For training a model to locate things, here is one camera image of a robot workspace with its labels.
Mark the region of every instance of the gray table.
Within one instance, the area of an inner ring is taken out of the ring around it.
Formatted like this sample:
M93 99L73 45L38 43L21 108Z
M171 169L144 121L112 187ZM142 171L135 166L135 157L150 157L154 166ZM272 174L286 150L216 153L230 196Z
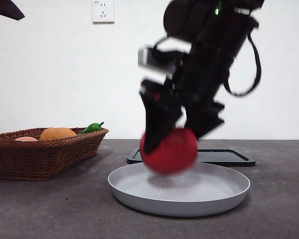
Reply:
M112 196L107 176L138 144L104 140L96 157L49 182L0 180L0 239L299 239L299 141L200 141L257 165L236 168L252 183L241 205L191 219L141 213Z

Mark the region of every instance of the electrical outlet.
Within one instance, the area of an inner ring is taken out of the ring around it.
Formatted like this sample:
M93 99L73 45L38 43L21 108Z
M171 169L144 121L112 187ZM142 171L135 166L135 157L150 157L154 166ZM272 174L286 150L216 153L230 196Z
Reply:
M93 23L114 23L114 0L94 0L92 21Z

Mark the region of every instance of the red ball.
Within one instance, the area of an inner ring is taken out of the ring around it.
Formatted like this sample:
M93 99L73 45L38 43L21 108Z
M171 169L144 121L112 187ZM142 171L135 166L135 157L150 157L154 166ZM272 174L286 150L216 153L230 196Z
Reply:
M169 175L189 168L197 160L197 140L188 128L173 129L149 154L144 152L145 134L141 139L144 164L157 174Z

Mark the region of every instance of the brown woven basket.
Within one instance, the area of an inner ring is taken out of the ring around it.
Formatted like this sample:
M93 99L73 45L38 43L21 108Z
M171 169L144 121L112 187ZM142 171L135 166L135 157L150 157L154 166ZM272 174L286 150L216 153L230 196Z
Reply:
M47 181L63 170L97 154L107 129L50 141L19 142L16 138L39 139L46 128L0 134L0 179ZM84 128L72 128L79 133Z

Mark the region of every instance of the white plate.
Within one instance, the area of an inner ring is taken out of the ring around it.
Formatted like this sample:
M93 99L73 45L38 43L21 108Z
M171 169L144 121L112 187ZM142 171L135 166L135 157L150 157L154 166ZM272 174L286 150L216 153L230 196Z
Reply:
M198 217L221 213L240 204L249 179L229 168L196 163L175 176L158 176L143 163L113 171L108 182L123 204L146 213Z

